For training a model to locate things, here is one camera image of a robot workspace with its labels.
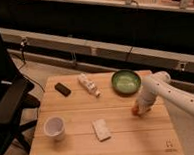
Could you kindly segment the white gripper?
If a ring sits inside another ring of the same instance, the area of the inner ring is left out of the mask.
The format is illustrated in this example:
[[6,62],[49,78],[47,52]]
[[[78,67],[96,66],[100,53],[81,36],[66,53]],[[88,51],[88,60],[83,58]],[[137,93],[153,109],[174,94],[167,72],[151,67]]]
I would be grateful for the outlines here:
[[140,91],[136,98],[136,104],[138,105],[138,113],[145,114],[154,105],[157,96],[146,87],[143,87]]

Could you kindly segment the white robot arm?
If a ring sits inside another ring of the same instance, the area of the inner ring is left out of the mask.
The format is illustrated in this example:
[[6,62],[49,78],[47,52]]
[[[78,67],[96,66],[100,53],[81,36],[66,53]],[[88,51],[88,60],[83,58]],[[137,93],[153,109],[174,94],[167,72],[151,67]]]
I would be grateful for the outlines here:
[[171,76],[165,71],[143,77],[135,103],[139,115],[145,114],[160,96],[194,117],[194,94],[172,87],[170,82]]

